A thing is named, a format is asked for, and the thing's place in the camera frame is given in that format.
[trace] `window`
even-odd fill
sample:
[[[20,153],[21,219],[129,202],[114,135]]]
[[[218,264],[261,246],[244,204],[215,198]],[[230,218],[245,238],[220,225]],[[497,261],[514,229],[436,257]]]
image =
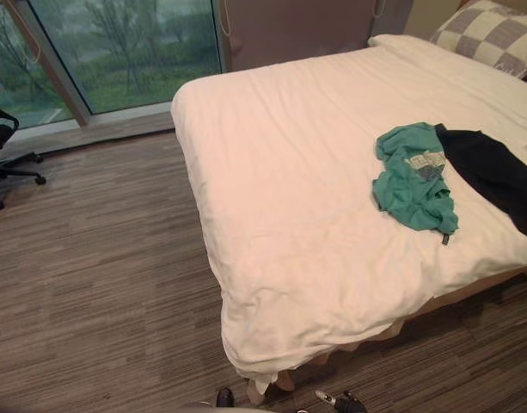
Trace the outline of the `window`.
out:
[[[71,115],[35,56],[0,4],[0,108],[16,116],[21,127],[37,126]]]
[[[211,0],[30,0],[92,114],[171,101],[220,70]]]
[[[212,0],[14,4],[9,10],[44,56],[34,62],[0,4],[0,107],[21,127],[72,115],[85,125],[94,114],[170,102],[185,82],[221,71]]]

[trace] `black office chair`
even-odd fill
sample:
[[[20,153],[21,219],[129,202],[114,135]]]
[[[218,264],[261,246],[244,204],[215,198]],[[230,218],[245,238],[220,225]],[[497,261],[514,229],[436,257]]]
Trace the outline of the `black office chair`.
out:
[[[16,132],[16,130],[19,128],[19,121],[16,117],[11,116],[10,114],[6,114],[3,110],[0,109],[0,149],[3,148],[3,145],[5,145],[5,142],[9,140],[9,138],[13,135],[13,133]],[[43,185],[46,183],[46,178],[41,176],[37,172],[31,172],[28,170],[14,170],[12,169],[13,166],[17,165],[20,162],[26,162],[26,161],[35,161],[36,163],[40,163],[43,161],[43,158],[33,152],[27,153],[26,155],[23,155],[21,157],[17,157],[15,159],[11,159],[9,161],[1,161],[0,162],[0,181],[2,179],[5,179],[7,176],[35,176],[35,182],[38,185]],[[0,209],[4,209],[5,205],[3,202],[0,201]]]

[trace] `checkered pillow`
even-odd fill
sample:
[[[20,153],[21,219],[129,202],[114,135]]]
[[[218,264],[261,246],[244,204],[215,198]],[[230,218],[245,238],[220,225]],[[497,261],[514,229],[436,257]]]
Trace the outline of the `checkered pillow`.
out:
[[[430,42],[515,77],[527,75],[527,15],[489,0],[459,9]]]

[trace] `striped carpet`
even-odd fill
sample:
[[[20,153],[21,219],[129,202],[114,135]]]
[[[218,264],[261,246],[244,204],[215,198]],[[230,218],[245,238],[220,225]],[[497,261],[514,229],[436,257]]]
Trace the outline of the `striped carpet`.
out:
[[[220,339],[220,292],[171,133],[48,158],[0,212],[0,411],[170,412],[221,386],[248,405]],[[387,342],[302,367],[267,407],[527,412],[527,276],[408,322]]]

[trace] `bed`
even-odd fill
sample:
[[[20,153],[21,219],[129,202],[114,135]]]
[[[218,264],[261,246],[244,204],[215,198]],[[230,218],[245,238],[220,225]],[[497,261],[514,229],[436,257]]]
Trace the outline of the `bed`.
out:
[[[527,83],[409,36],[370,45],[201,78],[172,103],[224,349],[253,401],[280,372],[527,268],[527,237],[449,164],[447,246],[371,192],[376,139],[399,125],[482,130],[527,164]]]

